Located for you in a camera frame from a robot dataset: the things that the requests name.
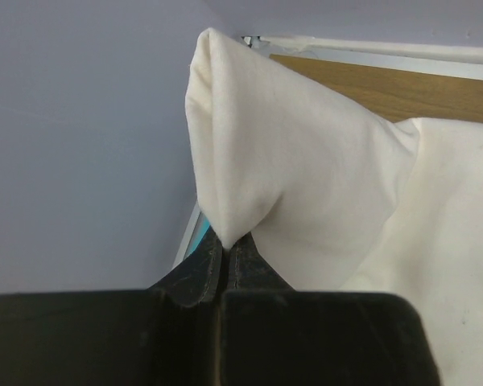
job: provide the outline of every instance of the white wall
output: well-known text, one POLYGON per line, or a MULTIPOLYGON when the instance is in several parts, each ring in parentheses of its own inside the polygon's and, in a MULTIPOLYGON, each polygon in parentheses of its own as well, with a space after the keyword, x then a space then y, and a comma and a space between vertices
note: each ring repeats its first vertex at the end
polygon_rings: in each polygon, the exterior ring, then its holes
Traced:
POLYGON ((483 47, 483 0, 205 0, 239 35, 483 47))
POLYGON ((197 0, 0 0, 0 293, 139 288, 195 203, 197 0))

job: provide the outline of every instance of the wooden panel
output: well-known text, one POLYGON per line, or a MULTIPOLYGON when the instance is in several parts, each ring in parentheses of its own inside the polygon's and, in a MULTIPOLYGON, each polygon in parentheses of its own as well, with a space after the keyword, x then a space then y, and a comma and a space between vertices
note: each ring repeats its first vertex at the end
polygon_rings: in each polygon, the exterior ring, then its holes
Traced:
POLYGON ((272 55, 271 59, 388 119, 483 122, 483 80, 272 55))

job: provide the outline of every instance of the white fabric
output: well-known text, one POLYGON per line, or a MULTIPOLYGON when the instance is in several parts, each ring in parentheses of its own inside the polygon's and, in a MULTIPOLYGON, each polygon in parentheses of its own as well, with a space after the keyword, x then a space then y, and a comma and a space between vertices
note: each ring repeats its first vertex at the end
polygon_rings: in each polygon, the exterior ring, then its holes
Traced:
POLYGON ((215 30, 186 114, 199 205, 226 248, 251 231, 298 290, 403 296, 444 384, 483 385, 483 125, 394 125, 215 30))

